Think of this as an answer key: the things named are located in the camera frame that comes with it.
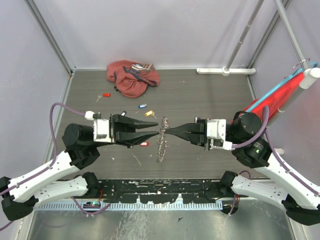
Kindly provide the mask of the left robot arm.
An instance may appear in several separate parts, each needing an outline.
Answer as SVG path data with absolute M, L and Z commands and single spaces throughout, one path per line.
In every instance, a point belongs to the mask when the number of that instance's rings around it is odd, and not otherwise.
M 158 126 L 157 122 L 121 114 L 103 119 L 100 113 L 92 111 L 84 117 L 93 125 L 69 124 L 62 136 L 65 150 L 55 153 L 52 160 L 22 176 L 0 179 L 1 207 L 9 221 L 22 219 L 34 208 L 56 200 L 97 197 L 101 185 L 93 172 L 69 181 L 60 179 L 93 164 L 100 157 L 99 147 L 116 144 L 130 149 L 159 134 L 144 130 Z

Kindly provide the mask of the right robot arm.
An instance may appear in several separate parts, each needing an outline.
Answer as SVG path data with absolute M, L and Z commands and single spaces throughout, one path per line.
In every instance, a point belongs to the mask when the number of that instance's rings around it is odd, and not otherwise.
M 270 186 L 245 178 L 239 173 L 226 171 L 218 185 L 225 197 L 248 196 L 274 205 L 286 215 L 305 226 L 320 222 L 320 187 L 292 168 L 271 144 L 267 136 L 269 109 L 262 118 L 253 112 L 238 111 L 231 123 L 226 119 L 195 118 L 165 130 L 170 134 L 204 147 L 207 151 L 221 149 L 231 154 L 242 165 L 271 179 Z

